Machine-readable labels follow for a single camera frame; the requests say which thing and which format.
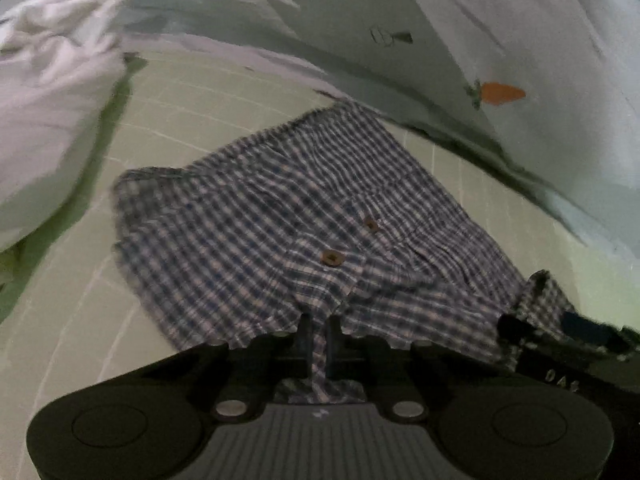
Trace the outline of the blue white plaid shirt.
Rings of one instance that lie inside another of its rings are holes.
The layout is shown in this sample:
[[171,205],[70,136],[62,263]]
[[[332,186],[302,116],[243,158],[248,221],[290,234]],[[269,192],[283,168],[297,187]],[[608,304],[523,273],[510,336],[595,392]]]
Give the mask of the blue white plaid shirt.
[[506,359],[500,316],[554,338],[572,310],[546,271],[529,278],[361,106],[339,102],[183,168],[122,174],[115,259],[142,307],[184,350],[233,348],[311,322],[311,374],[290,403],[360,402],[326,378],[326,323],[391,347],[416,341]]

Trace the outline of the green grid bed sheet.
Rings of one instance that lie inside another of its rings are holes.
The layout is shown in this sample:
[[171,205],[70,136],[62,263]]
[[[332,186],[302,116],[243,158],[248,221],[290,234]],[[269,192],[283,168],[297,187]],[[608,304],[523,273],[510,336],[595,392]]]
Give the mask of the green grid bed sheet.
[[[96,156],[66,206],[24,240],[1,293],[1,474],[31,479],[37,411],[63,394],[166,358],[112,260],[110,188],[129,168],[180,167],[329,99],[222,58],[139,50],[102,119]],[[445,185],[524,274],[549,270],[590,318],[639,323],[639,269],[582,244],[472,162],[398,126],[390,133]]]

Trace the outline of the white carrot print duvet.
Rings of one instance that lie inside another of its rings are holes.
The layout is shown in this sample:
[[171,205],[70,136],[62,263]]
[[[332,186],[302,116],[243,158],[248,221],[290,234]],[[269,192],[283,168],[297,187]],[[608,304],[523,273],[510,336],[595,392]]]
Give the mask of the white carrot print duvet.
[[134,0],[479,154],[574,233],[639,255],[639,0]]

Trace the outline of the white crumpled cloth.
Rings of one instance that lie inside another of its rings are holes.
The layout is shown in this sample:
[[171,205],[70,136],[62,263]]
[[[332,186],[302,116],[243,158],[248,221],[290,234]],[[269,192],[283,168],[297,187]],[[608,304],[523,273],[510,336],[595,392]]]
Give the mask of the white crumpled cloth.
[[1,247],[63,205],[126,74],[129,0],[25,0],[1,18]]

